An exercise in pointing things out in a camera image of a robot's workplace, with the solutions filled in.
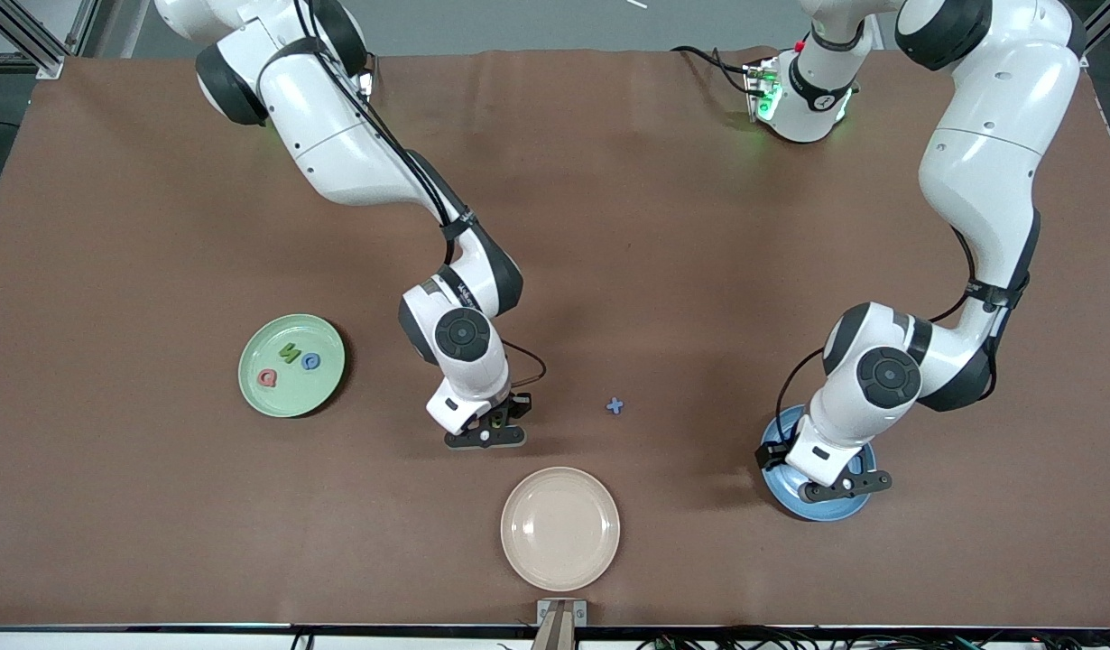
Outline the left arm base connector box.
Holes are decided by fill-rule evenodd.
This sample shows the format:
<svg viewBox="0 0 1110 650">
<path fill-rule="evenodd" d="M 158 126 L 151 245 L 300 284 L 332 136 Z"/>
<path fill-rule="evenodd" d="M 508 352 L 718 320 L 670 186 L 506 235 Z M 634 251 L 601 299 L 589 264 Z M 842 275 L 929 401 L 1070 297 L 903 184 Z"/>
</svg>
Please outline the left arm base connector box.
<svg viewBox="0 0 1110 650">
<path fill-rule="evenodd" d="M 741 67 L 746 87 L 746 103 L 753 122 L 770 122 L 783 98 L 779 81 L 779 57 L 771 57 Z"/>
</svg>

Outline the blue plate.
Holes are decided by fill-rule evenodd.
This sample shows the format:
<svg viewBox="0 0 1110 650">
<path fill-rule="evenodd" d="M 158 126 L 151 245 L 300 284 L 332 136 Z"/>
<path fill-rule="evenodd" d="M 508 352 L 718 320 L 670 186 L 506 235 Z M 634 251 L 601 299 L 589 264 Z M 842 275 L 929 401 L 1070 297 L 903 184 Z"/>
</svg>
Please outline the blue plate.
<svg viewBox="0 0 1110 650">
<path fill-rule="evenodd" d="M 794 425 L 803 416 L 803 404 L 785 408 L 781 415 L 773 417 L 763 431 L 761 444 L 781 441 L 781 435 L 789 437 Z M 806 521 L 836 522 L 860 512 L 872 494 L 857 494 L 855 497 L 844 495 L 841 498 L 828 499 L 824 502 L 804 502 L 800 490 L 809 484 L 809 478 L 791 466 L 779 464 L 770 469 L 761 469 L 763 481 L 773 496 L 791 514 Z"/>
</svg>

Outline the beige plate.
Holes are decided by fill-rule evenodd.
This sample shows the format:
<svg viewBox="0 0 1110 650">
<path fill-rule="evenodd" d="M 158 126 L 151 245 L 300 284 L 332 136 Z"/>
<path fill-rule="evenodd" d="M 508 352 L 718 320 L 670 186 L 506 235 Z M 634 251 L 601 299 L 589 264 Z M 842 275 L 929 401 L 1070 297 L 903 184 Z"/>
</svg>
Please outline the beige plate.
<svg viewBox="0 0 1110 650">
<path fill-rule="evenodd" d="M 620 547 L 620 510 L 599 478 L 546 468 L 505 500 L 500 540 L 506 562 L 532 587 L 571 593 L 601 580 Z"/>
</svg>

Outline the light green plate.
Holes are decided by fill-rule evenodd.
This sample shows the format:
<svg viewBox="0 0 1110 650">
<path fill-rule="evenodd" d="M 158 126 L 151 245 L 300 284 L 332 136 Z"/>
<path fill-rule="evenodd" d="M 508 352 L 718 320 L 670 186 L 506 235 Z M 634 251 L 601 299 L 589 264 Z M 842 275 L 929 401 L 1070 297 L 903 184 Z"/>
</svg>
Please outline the light green plate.
<svg viewBox="0 0 1110 650">
<path fill-rule="evenodd" d="M 287 365 L 278 351 L 287 342 L 302 351 L 320 354 L 316 370 L 304 370 L 301 358 Z M 284 314 L 266 322 L 251 337 L 238 362 L 238 386 L 243 399 L 270 417 L 301 417 L 317 412 L 339 390 L 345 377 L 349 351 L 339 331 L 316 314 Z M 255 382 L 258 370 L 278 370 L 278 387 L 266 388 Z"/>
</svg>

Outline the brown table mat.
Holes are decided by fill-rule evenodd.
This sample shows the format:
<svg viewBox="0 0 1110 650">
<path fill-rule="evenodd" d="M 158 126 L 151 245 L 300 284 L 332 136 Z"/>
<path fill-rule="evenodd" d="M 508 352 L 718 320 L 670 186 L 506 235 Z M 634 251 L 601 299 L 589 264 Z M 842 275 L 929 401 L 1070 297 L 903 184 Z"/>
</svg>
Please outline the brown table mat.
<svg viewBox="0 0 1110 650">
<path fill-rule="evenodd" d="M 442 260 L 428 211 L 321 199 L 191 60 L 69 61 L 0 181 L 0 624 L 523 620 L 541 593 L 503 502 L 571 466 L 620 507 L 593 624 L 1110 626 L 1110 141 L 1086 79 L 1035 172 L 992 398 L 878 436 L 894 488 L 846 521 L 791 518 L 754 467 L 844 309 L 963 291 L 917 182 L 950 79 L 882 51 L 861 85 L 791 145 L 675 53 L 379 63 L 387 124 L 523 270 L 497 328 L 549 367 L 522 447 L 456 451 L 397 321 Z M 238 362 L 295 313 L 347 369 L 270 417 Z"/>
</svg>

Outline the white table edge rail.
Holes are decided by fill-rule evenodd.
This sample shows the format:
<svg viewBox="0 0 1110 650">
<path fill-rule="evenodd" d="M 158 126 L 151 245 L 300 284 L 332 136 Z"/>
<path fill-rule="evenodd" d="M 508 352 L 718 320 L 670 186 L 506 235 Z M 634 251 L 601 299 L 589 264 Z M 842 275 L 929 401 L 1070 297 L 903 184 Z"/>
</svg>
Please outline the white table edge rail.
<svg viewBox="0 0 1110 650">
<path fill-rule="evenodd" d="M 0 650 L 531 650 L 537 624 L 0 626 Z M 593 624 L 576 650 L 1110 650 L 1108 627 Z"/>
</svg>

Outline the aluminium profile frame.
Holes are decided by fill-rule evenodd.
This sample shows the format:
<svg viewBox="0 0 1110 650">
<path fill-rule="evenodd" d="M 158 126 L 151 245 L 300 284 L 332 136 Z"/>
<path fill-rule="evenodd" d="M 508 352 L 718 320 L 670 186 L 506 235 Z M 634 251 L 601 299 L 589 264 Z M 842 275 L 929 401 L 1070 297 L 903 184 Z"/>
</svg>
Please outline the aluminium profile frame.
<svg viewBox="0 0 1110 650">
<path fill-rule="evenodd" d="M 56 79 L 80 55 L 102 0 L 0 0 L 0 71 Z"/>
</svg>

